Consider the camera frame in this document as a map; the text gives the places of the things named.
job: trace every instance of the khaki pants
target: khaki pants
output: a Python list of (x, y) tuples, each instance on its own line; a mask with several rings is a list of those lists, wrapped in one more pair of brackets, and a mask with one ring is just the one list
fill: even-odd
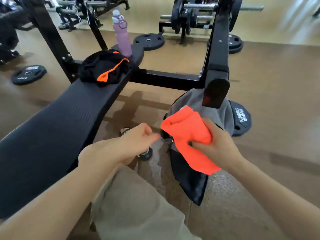
[(184, 225), (181, 211), (126, 166), (102, 187), (91, 217), (101, 240), (201, 240)]

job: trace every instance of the pink water bottle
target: pink water bottle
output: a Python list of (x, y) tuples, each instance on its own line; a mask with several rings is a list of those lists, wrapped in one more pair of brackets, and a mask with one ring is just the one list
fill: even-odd
[(119, 51), (125, 57), (132, 56), (131, 41), (127, 31), (127, 22), (124, 17), (120, 15), (119, 10), (113, 10), (113, 29), (118, 41)]

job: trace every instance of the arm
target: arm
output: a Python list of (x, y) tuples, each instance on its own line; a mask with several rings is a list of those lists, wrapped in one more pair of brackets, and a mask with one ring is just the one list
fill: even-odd
[(158, 137), (143, 123), (122, 137), (87, 146), (76, 169), (0, 226), (0, 239), (66, 239), (117, 165), (146, 151)]
[(193, 147), (233, 175), (292, 239), (320, 239), (320, 209), (243, 158), (229, 133), (210, 120), (203, 122), (213, 135), (212, 143), (193, 142)]

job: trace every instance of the brown floor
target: brown floor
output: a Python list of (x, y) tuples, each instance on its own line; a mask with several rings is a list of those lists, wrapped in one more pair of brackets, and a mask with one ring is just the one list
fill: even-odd
[[(74, 59), (99, 50), (90, 31), (60, 32)], [(102, 32), (108, 46), (113, 32)], [(37, 30), (20, 32), (18, 50), (23, 58), (0, 68), (0, 136), (3, 137), (48, 103), (69, 82)], [(198, 74), (206, 42), (166, 40), (145, 52), (141, 68)], [(26, 86), (15, 86), (10, 75), (26, 64), (44, 65), (48, 74)], [(235, 138), (242, 154), (265, 173), (316, 206), (320, 206), (320, 126), (318, 110), (320, 47), (246, 42), (239, 54), (230, 55), (229, 99), (251, 113), (252, 129)], [(121, 127), (146, 122), (158, 131), (170, 104), (183, 91), (128, 83), (102, 122), (96, 141), (115, 137)], [(210, 177), (203, 203), (192, 204), (171, 171), (167, 147), (153, 145), (153, 158), (136, 169), (172, 205), (186, 215), (190, 230), (203, 239), (286, 239), (254, 198), (228, 173)], [(88, 214), (73, 236), (87, 232)]]

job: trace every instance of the hand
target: hand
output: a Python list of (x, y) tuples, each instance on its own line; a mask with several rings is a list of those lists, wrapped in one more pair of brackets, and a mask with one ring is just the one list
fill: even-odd
[(220, 129), (211, 120), (202, 118), (202, 121), (209, 129), (213, 140), (210, 145), (192, 142), (193, 148), (207, 155), (211, 161), (223, 170), (229, 171), (232, 167), (238, 165), (238, 161), (243, 157), (229, 133)]
[(79, 166), (90, 164), (93, 161), (108, 160), (118, 163), (127, 159), (132, 160), (135, 156), (145, 152), (158, 138), (159, 135), (152, 133), (150, 126), (142, 123), (121, 137), (98, 141), (85, 147), (78, 157)]

